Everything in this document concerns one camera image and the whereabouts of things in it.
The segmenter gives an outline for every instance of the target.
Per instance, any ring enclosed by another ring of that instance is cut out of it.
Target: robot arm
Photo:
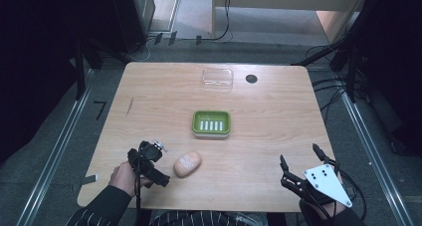
[[[307,203],[318,207],[334,201],[351,207],[351,201],[337,178],[339,163],[326,156],[316,144],[313,145],[313,150],[319,160],[323,161],[323,165],[305,170],[306,179],[301,179],[290,173],[284,157],[280,155],[280,166],[284,173],[281,180],[282,185]]]

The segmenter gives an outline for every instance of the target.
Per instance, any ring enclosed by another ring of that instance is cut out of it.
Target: table
[[[233,72],[232,89],[205,88],[204,69]],[[245,79],[255,75],[254,84]],[[198,110],[231,115],[227,138],[196,138],[191,130]],[[118,86],[78,202],[87,205],[106,187],[115,166],[142,140],[161,141],[168,152],[155,167],[169,175],[164,188],[142,189],[142,207],[223,211],[298,212],[299,198],[282,187],[282,154],[291,172],[321,164],[312,150],[332,149],[309,74],[299,66],[130,63]],[[187,178],[173,163],[196,150],[202,164]],[[129,207],[135,207],[133,199]]]
[[[316,10],[328,40],[333,43],[344,34],[353,14],[364,0],[230,0],[230,7],[261,9]],[[212,33],[215,33],[215,8],[226,0],[212,0]]]

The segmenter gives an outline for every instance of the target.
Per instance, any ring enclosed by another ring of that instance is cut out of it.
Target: gray floor
[[[174,28],[183,28],[175,23]],[[322,35],[316,30],[315,19],[308,26],[309,33]],[[185,33],[196,35],[207,34],[199,27],[192,27]],[[168,40],[154,45],[148,44],[148,50],[143,48],[132,54],[136,59],[147,59],[147,62],[195,62],[195,63],[254,63],[283,65],[294,63],[305,58],[310,47],[324,45],[326,40],[299,44],[300,37],[286,43],[258,43],[263,40],[260,34],[253,34],[255,40],[235,40],[237,31],[233,31],[230,43],[203,42],[196,46],[194,41],[176,41],[169,46]],[[327,69],[328,61],[321,59],[316,65],[309,66],[312,81],[330,79],[332,73]],[[105,66],[96,71],[87,103],[82,111],[76,128],[71,135],[67,149],[64,152],[59,167],[40,205],[33,225],[64,225],[73,212],[79,209],[77,197],[80,179],[85,176],[90,160],[100,137],[106,114],[111,105],[118,86],[124,65],[115,59],[105,57]],[[335,89],[316,92],[320,106],[329,102]],[[46,161],[58,139],[72,106],[76,88],[71,88],[63,96],[60,104],[45,120],[33,140],[11,156],[0,169],[0,225],[15,225],[25,207],[29,194],[41,174]],[[99,105],[94,101],[106,102],[105,111],[99,119]],[[389,149],[387,135],[382,130],[376,113],[363,101],[357,102],[365,123],[371,132],[377,149],[382,155],[385,166],[391,174],[415,225],[422,225],[420,213],[422,180],[419,174],[422,169],[420,157],[399,156]],[[361,187],[367,202],[367,225],[398,225],[381,184],[374,173],[363,144],[356,132],[355,126],[342,101],[337,101],[329,109],[326,129],[333,147],[335,158],[341,161],[344,169]],[[357,197],[354,209],[357,214],[362,212],[362,200]],[[288,224],[296,225],[296,214],[288,214]],[[120,225],[132,225],[134,210],[127,210]]]

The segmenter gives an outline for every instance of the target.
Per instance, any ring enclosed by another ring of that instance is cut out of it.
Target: black circle
[[[246,82],[248,82],[250,84],[254,84],[257,81],[258,81],[258,78],[255,75],[248,75],[248,76],[246,76]]]

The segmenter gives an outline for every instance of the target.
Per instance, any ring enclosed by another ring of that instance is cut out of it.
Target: green tray
[[[192,131],[198,137],[227,137],[230,133],[230,114],[198,111],[193,115]]]

